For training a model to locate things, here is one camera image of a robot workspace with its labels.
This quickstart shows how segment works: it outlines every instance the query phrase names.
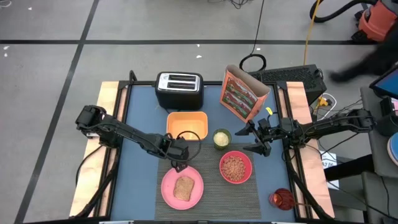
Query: toast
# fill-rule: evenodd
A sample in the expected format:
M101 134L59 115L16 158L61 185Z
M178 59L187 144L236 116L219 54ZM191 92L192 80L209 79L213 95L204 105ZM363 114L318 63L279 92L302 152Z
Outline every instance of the toast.
M195 182L189 177L180 177L177 179L174 187L174 197L188 202Z

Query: orange container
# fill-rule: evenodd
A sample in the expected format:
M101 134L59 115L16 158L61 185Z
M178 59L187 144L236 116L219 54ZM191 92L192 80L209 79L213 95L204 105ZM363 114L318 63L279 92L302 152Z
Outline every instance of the orange container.
M172 112L167 117L167 132L173 138L183 131L193 131L203 140L207 136L207 115L202 111L195 112ZM192 133L184 133L182 136L186 140L198 140Z

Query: vacuum cleaner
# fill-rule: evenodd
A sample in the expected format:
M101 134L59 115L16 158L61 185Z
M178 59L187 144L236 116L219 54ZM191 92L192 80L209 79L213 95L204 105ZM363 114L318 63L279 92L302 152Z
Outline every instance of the vacuum cleaner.
M329 16L315 16L314 22L322 23L329 21L349 8L361 3L370 4L371 7L355 14L355 19L358 22L358 31L351 36L351 39L357 43L383 41L391 26L397 20L398 0L353 0ZM311 7L310 18L312 18L316 6L317 2Z

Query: monitor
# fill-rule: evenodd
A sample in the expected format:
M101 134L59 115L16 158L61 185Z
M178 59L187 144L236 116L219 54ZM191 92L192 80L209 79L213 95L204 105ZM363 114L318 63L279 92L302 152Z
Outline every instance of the monitor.
M398 64L372 82L369 87L380 95L398 99Z

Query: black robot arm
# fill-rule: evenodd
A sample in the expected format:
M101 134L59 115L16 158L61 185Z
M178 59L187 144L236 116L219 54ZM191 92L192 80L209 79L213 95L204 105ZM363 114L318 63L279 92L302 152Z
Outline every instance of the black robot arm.
M374 127L374 118L369 111L358 109L308 124L300 124L292 118L282 118L280 124L273 128L266 119L259 120L258 124L259 127L256 129L254 122L249 120L246 127L235 135L244 136L253 133L256 143L244 149L269 156L271 153L269 142L273 140L287 139L292 147L303 147L310 139L319 139L342 131L370 132Z
M126 125L111 115L100 106L85 106L77 117L75 123L77 130L85 136L95 133L99 136L102 146L120 147L121 139L127 138L140 145L149 154L161 159L170 159L172 167L180 172L187 167L188 144L183 137L173 139L170 135L147 134Z

